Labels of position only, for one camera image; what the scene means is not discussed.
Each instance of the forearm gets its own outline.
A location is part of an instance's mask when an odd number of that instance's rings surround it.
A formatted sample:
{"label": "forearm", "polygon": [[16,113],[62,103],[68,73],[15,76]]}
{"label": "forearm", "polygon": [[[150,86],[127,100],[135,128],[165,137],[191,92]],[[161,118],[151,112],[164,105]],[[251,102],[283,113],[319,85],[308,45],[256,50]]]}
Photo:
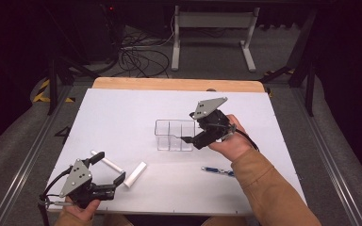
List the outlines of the forearm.
{"label": "forearm", "polygon": [[262,225],[320,225],[296,190],[261,153],[248,151],[231,166]]}

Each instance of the white chalk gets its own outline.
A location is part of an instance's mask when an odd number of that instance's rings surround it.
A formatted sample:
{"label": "white chalk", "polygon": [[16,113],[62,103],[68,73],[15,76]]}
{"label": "white chalk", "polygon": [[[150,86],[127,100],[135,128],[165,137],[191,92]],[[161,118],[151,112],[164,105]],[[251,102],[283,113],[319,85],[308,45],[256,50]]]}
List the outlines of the white chalk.
{"label": "white chalk", "polygon": [[134,169],[131,175],[129,175],[128,178],[125,179],[124,184],[128,188],[131,187],[145,169],[146,169],[146,163],[140,162],[140,164]]}
{"label": "white chalk", "polygon": [[[93,155],[98,154],[96,151],[92,150],[90,151]],[[107,158],[103,158],[102,161],[104,161],[104,163],[106,163],[108,166],[114,168],[116,171],[118,171],[119,173],[123,173],[124,170],[121,169],[119,166],[117,166],[116,164],[110,162]]]}

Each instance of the table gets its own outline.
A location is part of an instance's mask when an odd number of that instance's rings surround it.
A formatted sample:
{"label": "table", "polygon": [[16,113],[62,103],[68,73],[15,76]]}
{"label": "table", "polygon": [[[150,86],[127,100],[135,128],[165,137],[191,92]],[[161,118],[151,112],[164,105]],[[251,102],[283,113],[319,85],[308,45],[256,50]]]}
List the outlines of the table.
{"label": "table", "polygon": [[[114,201],[101,203],[101,213],[251,216],[252,209],[235,178],[200,170],[205,165],[230,169],[230,162],[219,153],[208,148],[192,152],[156,149],[155,119],[188,119],[197,101],[223,95],[229,99],[220,109],[243,120],[261,152],[304,199],[268,94],[254,81],[98,78],[80,106],[50,181],[76,158],[91,157],[94,149],[106,152],[106,158],[127,173],[140,161],[148,164],[131,188],[120,186]],[[246,118],[255,120],[247,124]],[[97,185],[118,176],[104,163],[91,166],[90,171]],[[58,194],[64,181],[50,193]],[[60,208],[51,205],[50,211]]]}

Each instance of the white metal stand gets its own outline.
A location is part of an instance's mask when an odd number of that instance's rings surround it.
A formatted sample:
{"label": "white metal stand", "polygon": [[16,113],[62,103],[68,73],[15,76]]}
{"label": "white metal stand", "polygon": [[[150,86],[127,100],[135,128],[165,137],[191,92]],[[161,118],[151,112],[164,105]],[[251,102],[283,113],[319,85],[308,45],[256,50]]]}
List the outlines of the white metal stand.
{"label": "white metal stand", "polygon": [[252,35],[255,30],[259,8],[253,12],[185,12],[180,11],[179,6],[175,7],[174,13],[174,46],[172,70],[177,71],[180,57],[180,27],[228,27],[228,28],[249,28],[246,40],[240,42],[249,72],[255,72],[255,64],[249,51]]}

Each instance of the tan sleeve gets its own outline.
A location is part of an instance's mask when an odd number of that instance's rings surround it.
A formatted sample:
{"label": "tan sleeve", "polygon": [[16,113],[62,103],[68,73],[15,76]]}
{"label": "tan sleeve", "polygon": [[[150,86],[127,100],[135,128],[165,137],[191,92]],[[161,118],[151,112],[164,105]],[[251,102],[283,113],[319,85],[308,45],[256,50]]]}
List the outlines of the tan sleeve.
{"label": "tan sleeve", "polygon": [[92,219],[90,221],[84,221],[80,218],[72,215],[66,210],[62,210],[58,216],[58,220],[55,223],[55,226],[91,226]]}
{"label": "tan sleeve", "polygon": [[244,153],[231,167],[263,226],[321,225],[298,192],[261,153]]}

